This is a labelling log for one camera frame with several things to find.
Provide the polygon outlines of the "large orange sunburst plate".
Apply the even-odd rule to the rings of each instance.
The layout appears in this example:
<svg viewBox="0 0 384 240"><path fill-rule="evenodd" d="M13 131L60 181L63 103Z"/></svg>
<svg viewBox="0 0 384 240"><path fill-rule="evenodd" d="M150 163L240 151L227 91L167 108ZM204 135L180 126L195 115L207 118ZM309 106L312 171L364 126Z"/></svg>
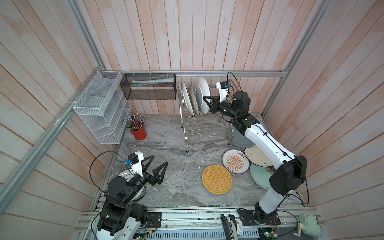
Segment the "large orange sunburst plate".
<svg viewBox="0 0 384 240"><path fill-rule="evenodd" d="M203 97L210 97L210 88L206 79L200 77L197 81L197 86L195 89L195 97L198 105L198 109L202 114L206 114L210 107L204 101Z"/></svg>

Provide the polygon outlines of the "white plate green characters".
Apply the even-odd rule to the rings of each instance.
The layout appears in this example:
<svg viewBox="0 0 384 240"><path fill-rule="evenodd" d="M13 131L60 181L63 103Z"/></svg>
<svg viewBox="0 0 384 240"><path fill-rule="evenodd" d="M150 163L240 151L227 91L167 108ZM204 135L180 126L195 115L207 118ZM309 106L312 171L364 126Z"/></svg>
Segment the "white plate green characters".
<svg viewBox="0 0 384 240"><path fill-rule="evenodd" d="M117 177L123 177L127 182L132 179L133 175L129 170L124 170L120 172ZM139 192L136 193L136 195L133 197L133 202L140 201L145 195L146 195L147 189L146 187L142 187Z"/></svg>

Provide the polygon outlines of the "steel two-tier dish rack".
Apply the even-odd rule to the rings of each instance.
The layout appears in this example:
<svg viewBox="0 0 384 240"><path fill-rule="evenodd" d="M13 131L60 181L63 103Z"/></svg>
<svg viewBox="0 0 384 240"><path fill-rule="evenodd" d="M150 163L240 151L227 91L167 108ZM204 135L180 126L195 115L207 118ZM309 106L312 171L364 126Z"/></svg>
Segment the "steel two-tier dish rack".
<svg viewBox="0 0 384 240"><path fill-rule="evenodd" d="M207 113L199 116L192 116L187 109L186 98L182 86L177 86L179 98L181 127L184 133L185 151L197 145L211 144L218 142L231 143L232 135L227 134L231 129L230 123L223 120L220 114Z"/></svg>

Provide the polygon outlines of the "green rim white plate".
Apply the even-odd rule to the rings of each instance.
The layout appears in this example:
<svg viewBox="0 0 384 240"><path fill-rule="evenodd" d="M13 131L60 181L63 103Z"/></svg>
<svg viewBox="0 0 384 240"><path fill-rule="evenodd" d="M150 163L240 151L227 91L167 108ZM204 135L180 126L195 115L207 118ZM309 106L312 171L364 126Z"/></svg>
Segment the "green rim white plate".
<svg viewBox="0 0 384 240"><path fill-rule="evenodd" d="M184 101L185 101L186 107L187 107L188 111L190 112L190 114L192 116L194 116L195 113L194 113L194 110L193 110L193 107L192 107L192 103L191 103L191 99L190 99L190 96L189 96L189 93L188 93L188 90L187 90L187 87L186 87L185 83L182 84L182 91L183 91L183 97L184 97Z"/></svg>

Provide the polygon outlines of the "cream floral plate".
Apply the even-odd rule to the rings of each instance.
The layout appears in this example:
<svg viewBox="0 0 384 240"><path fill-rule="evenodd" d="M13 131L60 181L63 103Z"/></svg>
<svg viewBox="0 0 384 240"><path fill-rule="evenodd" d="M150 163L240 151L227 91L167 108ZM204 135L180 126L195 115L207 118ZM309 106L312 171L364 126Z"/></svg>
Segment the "cream floral plate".
<svg viewBox="0 0 384 240"><path fill-rule="evenodd" d="M273 163L267 157L267 155L257 146L253 146L251 148L246 148L244 151L247 159L254 165L259 167L271 167Z"/></svg>

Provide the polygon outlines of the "black round plate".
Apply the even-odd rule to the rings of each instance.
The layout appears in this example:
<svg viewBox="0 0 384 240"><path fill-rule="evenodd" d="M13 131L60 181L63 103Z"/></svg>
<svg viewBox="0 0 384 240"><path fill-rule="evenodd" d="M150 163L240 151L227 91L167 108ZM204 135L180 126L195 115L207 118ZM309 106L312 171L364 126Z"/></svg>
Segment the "black round plate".
<svg viewBox="0 0 384 240"><path fill-rule="evenodd" d="M194 93L194 90L193 90L192 86L189 86L188 92L189 92L192 108L193 108L193 111L194 111L194 115L195 116L199 116L200 112L199 112L199 109L198 109L195 93Z"/></svg>

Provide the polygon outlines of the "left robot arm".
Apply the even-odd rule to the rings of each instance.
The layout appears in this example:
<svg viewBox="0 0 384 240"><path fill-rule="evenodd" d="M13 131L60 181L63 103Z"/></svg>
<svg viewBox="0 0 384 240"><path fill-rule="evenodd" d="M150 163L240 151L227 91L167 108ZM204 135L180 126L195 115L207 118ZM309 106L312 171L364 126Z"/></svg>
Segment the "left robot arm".
<svg viewBox="0 0 384 240"><path fill-rule="evenodd" d="M154 156L135 152L125 161L127 170L111 179L104 191L106 201L91 223L96 240L143 240L161 227L162 213L149 212L138 203L146 194L146 184L163 183L168 162L148 168Z"/></svg>

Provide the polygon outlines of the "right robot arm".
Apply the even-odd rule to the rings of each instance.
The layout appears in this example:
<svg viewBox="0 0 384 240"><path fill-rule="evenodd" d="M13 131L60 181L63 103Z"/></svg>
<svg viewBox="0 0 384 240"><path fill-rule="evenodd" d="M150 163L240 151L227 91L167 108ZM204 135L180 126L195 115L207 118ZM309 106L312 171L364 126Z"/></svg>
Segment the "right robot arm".
<svg viewBox="0 0 384 240"><path fill-rule="evenodd" d="M220 100L220 97L203 97L210 112L222 113L232 118L231 122L243 136L251 140L271 161L276 171L270 177L271 187L266 195L255 205L254 218L258 224L264 225L277 213L278 206L288 193L306 183L307 159L296 156L276 141L260 122L248 113L251 99L248 93L237 91L231 103Z"/></svg>

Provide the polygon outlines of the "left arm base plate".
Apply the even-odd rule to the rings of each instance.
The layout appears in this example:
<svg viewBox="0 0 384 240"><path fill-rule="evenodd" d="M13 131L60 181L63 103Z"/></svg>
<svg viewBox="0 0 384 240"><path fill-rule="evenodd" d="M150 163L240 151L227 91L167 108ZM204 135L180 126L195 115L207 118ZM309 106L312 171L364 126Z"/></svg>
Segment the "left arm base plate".
<svg viewBox="0 0 384 240"><path fill-rule="evenodd" d="M148 212L147 213L147 228L159 229L162 224L161 212Z"/></svg>

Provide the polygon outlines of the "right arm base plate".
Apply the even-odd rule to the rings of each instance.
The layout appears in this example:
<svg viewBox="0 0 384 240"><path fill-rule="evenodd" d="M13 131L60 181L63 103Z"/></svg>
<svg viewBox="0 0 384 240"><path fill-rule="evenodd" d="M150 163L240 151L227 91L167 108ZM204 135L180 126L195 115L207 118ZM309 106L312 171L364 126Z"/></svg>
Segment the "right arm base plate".
<svg viewBox="0 0 384 240"><path fill-rule="evenodd" d="M264 226L264 225L281 225L281 220L277 211L271 214L265 214L258 210L246 210L240 208L237 213L244 226Z"/></svg>

